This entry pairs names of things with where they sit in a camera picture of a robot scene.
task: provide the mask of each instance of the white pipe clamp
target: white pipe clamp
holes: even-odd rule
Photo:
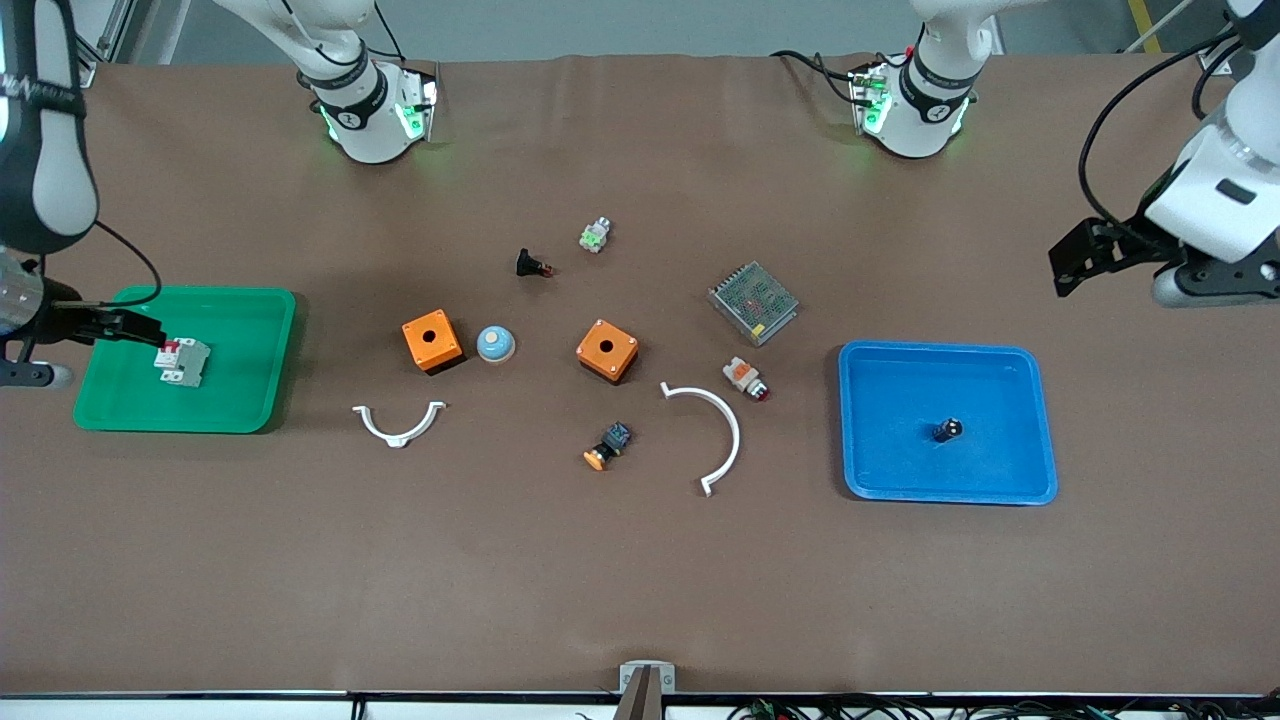
[[[737,425],[737,418],[733,415],[733,410],[730,409],[728,404],[721,400],[721,397],[714,392],[708,392],[700,387],[677,387],[672,389],[667,387],[667,383],[660,383],[660,386],[663,397],[671,398],[677,395],[692,395],[696,397],[701,397],[707,402],[714,405],[716,409],[724,415],[724,419],[728,420],[728,429],[733,433],[733,448],[730,450],[728,459],[724,460],[723,465],[721,465],[719,468],[716,469],[716,471],[701,479],[703,492],[707,493],[707,497],[710,497],[712,486],[716,484],[716,482],[723,478],[726,474],[728,474],[728,469],[732,468],[733,461],[737,460],[737,450],[739,447],[742,446],[742,430]]]
[[[412,430],[408,430],[407,433],[401,433],[398,436],[390,436],[379,430],[378,427],[374,425],[374,413],[369,407],[364,405],[357,405],[351,410],[353,413],[360,413],[360,419],[365,421],[365,428],[369,429],[369,432],[372,433],[374,437],[381,438],[389,447],[404,447],[406,445],[408,445],[411,439],[425,433],[426,429],[431,427],[431,423],[435,421],[435,414],[443,410],[444,407],[448,407],[448,405],[433,400],[431,404],[426,406],[426,415],[422,418],[422,420],[419,424],[413,425]]]

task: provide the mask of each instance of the electrical component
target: electrical component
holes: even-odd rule
[[[609,242],[609,229],[613,228],[613,223],[608,218],[600,218],[594,223],[586,225],[582,231],[582,237],[579,238],[577,243],[590,252],[599,252],[604,250],[604,245]]]
[[[596,320],[577,345],[577,360],[582,366],[613,384],[622,382],[623,373],[639,354],[636,338],[604,320]]]
[[[796,316],[800,302],[759,263],[742,265],[716,288],[710,304],[759,347]]]
[[[413,356],[413,364],[429,375],[445,370],[466,360],[462,345],[453,332],[453,323],[444,310],[428,313],[404,323],[404,342]]]
[[[933,428],[933,439],[937,442],[950,442],[964,434],[964,425],[955,418],[947,418]]]
[[[529,255],[527,247],[521,247],[520,255],[516,256],[516,274],[520,277],[541,275],[549,278],[556,274],[556,268],[534,259]]]
[[[189,337],[175,337],[156,351],[154,364],[160,368],[163,382],[179,387],[200,387],[207,360],[207,345]]]
[[[741,357],[735,357],[724,365],[724,377],[751,400],[763,402],[769,398],[769,388],[760,380],[760,372]]]
[[[714,405],[716,409],[724,415],[724,419],[728,420],[728,429],[733,436],[733,447],[728,451],[728,459],[726,459],[724,462],[709,475],[705,475],[701,480],[699,480],[703,486],[703,492],[707,493],[707,497],[710,497],[712,486],[728,474],[730,468],[733,466],[733,461],[737,460],[737,451],[742,446],[742,430],[737,425],[737,416],[733,415],[733,410],[728,406],[728,404],[721,400],[721,397],[714,392],[709,392],[699,387],[677,387],[672,389],[667,387],[667,383],[659,383],[659,387],[662,388],[662,396],[668,400],[680,395],[692,395],[695,397],[700,397]]]
[[[631,442],[631,430],[622,423],[613,423],[600,436],[600,443],[584,452],[582,459],[595,470],[604,471],[611,460],[622,455],[622,448],[628,442]]]
[[[500,325],[489,325],[476,337],[476,354],[490,365],[502,365],[516,354],[516,338]]]
[[[431,427],[431,423],[435,421],[435,414],[445,407],[448,407],[448,405],[438,400],[431,401],[426,406],[426,415],[424,415],[422,419],[419,420],[419,423],[413,425],[411,430],[401,433],[398,436],[387,434],[379,430],[378,425],[374,425],[374,413],[367,406],[357,405],[351,410],[353,413],[360,414],[361,421],[365,423],[365,429],[369,430],[374,437],[380,438],[383,442],[385,442],[387,447],[401,448],[408,445],[410,441],[416,439],[419,436],[425,433],[426,429]]]

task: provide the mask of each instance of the white circuit breaker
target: white circuit breaker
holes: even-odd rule
[[[175,337],[156,351],[155,366],[160,379],[173,386],[200,387],[204,379],[209,346],[189,337]]]

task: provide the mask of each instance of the blue tray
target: blue tray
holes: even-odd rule
[[[1018,347],[855,341],[840,352],[845,483],[867,500],[1046,505],[1039,366]],[[964,434],[940,443],[948,418]]]

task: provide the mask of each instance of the black cylindrical component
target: black cylindrical component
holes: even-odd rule
[[[933,428],[933,439],[937,442],[952,441],[961,434],[964,434],[964,425],[955,418],[947,418],[946,421]]]

